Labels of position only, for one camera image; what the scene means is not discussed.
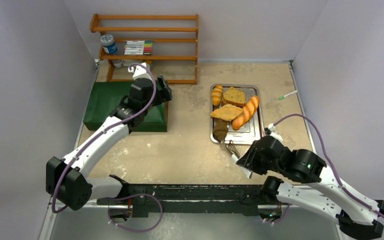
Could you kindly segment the green brown paper bag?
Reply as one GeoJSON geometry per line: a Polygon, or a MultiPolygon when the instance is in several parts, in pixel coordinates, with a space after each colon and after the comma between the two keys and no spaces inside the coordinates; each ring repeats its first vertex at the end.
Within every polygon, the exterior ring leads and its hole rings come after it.
{"type": "MultiPolygon", "coordinates": [[[[96,131],[130,92],[132,81],[95,82],[88,100],[83,124],[90,131],[96,131]]],[[[154,106],[145,116],[144,122],[134,129],[135,132],[167,132],[168,104],[154,106]]]]}

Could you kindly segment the silver metal tongs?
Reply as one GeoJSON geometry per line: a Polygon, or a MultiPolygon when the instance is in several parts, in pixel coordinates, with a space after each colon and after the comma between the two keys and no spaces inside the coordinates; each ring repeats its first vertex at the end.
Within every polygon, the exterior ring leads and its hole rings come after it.
{"type": "MultiPolygon", "coordinates": [[[[220,148],[230,156],[230,159],[232,160],[232,162],[235,165],[237,165],[237,162],[241,158],[241,155],[240,155],[239,151],[237,150],[233,141],[222,140],[219,145],[220,145],[220,148]]],[[[239,168],[243,171],[243,173],[245,174],[245,177],[247,179],[251,179],[252,172],[250,170],[248,170],[247,168],[245,168],[243,166],[239,166],[239,168]]]]}

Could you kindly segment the orange fake bread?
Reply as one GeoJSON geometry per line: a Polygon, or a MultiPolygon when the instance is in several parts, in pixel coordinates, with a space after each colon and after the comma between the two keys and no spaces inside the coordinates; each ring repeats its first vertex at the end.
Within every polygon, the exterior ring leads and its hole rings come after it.
{"type": "Polygon", "coordinates": [[[221,84],[216,85],[211,91],[211,100],[213,106],[219,106],[221,104],[223,96],[223,86],[221,84]]]}

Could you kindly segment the long orange fake baguette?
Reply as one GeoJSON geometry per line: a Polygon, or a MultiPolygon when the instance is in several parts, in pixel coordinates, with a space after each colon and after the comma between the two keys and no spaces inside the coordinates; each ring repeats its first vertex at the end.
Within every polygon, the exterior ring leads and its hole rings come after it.
{"type": "Polygon", "coordinates": [[[237,131],[249,120],[252,119],[257,112],[260,104],[260,98],[258,96],[252,96],[248,103],[242,108],[242,113],[238,115],[231,123],[232,128],[237,131]]]}

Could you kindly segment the dark brown fake bread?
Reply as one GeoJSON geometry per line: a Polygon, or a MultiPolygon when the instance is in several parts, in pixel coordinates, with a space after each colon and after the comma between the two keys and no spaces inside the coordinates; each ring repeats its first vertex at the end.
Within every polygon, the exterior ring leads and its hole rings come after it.
{"type": "Polygon", "coordinates": [[[223,143],[227,137],[228,130],[228,122],[218,119],[212,131],[213,137],[218,142],[223,143]]]}

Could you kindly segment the triangular orange fake pastry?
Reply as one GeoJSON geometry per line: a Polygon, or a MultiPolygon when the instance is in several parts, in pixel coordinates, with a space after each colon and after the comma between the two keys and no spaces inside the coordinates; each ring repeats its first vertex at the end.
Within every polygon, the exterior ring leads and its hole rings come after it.
{"type": "Polygon", "coordinates": [[[243,112],[241,107],[225,104],[222,107],[215,109],[210,113],[210,116],[215,119],[221,119],[231,122],[243,112]]]}

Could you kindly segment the seeded fake bread slice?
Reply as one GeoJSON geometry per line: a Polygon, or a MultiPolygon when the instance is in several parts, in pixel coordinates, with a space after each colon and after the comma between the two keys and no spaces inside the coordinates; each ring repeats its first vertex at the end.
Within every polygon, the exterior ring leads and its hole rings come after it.
{"type": "Polygon", "coordinates": [[[234,87],[230,87],[227,89],[222,95],[222,102],[224,104],[230,104],[237,107],[244,107],[247,103],[245,92],[236,89],[234,87]]]}

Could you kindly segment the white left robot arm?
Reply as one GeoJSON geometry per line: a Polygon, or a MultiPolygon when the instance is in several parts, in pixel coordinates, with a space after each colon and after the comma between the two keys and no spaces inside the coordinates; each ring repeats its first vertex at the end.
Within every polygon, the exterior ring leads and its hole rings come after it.
{"type": "Polygon", "coordinates": [[[130,86],[129,95],[121,99],[104,123],[83,144],[62,159],[52,157],[46,163],[46,191],[51,195],[54,213],[62,211],[56,207],[60,201],[74,211],[89,200],[110,198],[118,205],[126,203],[129,191],[123,187],[125,181],[111,175],[92,180],[89,178],[94,166],[120,140],[141,125],[150,112],[139,111],[153,99],[151,107],[172,100],[172,90],[162,75],[156,83],[150,78],[137,78],[130,86]]]}

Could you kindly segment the white small box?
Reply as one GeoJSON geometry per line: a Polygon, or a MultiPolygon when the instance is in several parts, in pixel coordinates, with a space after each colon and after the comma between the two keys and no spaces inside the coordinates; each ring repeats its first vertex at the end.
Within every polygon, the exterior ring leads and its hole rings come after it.
{"type": "Polygon", "coordinates": [[[124,67],[129,67],[131,64],[135,63],[136,61],[134,59],[122,59],[121,62],[124,67]]]}

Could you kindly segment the small grey jar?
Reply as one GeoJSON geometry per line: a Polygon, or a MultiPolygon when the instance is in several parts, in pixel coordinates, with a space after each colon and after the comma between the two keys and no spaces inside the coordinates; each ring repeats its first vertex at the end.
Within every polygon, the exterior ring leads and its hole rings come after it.
{"type": "Polygon", "coordinates": [[[123,62],[122,62],[122,60],[120,60],[120,59],[112,59],[112,60],[111,60],[111,63],[113,64],[113,66],[114,66],[115,68],[121,68],[121,67],[123,67],[123,62]]]}

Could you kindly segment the pack of coloured markers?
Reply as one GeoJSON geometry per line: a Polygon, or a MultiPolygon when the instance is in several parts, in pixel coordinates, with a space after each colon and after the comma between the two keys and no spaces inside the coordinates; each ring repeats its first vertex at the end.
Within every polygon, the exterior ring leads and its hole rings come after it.
{"type": "Polygon", "coordinates": [[[124,43],[124,55],[151,55],[153,49],[152,40],[126,40],[124,43]]]}

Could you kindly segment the orange wooden shelf rack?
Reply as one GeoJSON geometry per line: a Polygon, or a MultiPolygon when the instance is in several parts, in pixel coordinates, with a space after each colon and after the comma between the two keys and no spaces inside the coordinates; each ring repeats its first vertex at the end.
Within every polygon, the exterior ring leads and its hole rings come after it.
{"type": "Polygon", "coordinates": [[[114,61],[139,60],[143,63],[154,61],[194,61],[194,79],[170,79],[169,84],[198,83],[198,37],[199,15],[101,15],[95,13],[89,24],[92,33],[99,32],[103,40],[99,51],[99,59],[108,61],[108,82],[127,82],[127,79],[113,78],[116,66],[114,61]],[[165,21],[194,21],[194,27],[120,27],[100,26],[101,20],[165,20],[165,21]],[[173,32],[194,33],[194,38],[116,38],[110,39],[108,32],[173,32]],[[194,55],[153,55],[154,43],[195,43],[194,55]]]}

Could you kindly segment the blue white jar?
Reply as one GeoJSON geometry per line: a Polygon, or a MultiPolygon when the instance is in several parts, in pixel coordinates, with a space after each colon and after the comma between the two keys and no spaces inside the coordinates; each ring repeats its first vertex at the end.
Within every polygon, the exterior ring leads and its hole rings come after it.
{"type": "Polygon", "coordinates": [[[104,52],[107,54],[114,54],[118,50],[115,38],[111,34],[102,35],[100,37],[100,43],[103,47],[104,52]]]}

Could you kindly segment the green white marker pen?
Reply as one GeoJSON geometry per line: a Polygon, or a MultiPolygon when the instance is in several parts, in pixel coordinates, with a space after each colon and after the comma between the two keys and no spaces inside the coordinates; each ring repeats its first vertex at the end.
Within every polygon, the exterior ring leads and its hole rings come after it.
{"type": "Polygon", "coordinates": [[[297,93],[298,93],[298,91],[297,91],[297,90],[294,90],[294,91],[292,91],[292,92],[289,92],[289,93],[287,93],[287,94],[284,94],[284,95],[278,97],[278,100],[283,100],[283,99],[285,99],[285,98],[287,98],[287,97],[289,97],[289,96],[295,95],[295,94],[297,94],[297,93]]]}

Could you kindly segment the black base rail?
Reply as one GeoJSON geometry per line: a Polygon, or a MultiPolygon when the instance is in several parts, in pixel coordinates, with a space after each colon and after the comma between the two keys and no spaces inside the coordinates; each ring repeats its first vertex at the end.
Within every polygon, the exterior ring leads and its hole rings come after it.
{"type": "Polygon", "coordinates": [[[134,218],[150,213],[241,214],[276,220],[287,203],[280,202],[260,184],[139,184],[122,187],[116,197],[97,200],[111,208],[128,207],[134,218]]]}

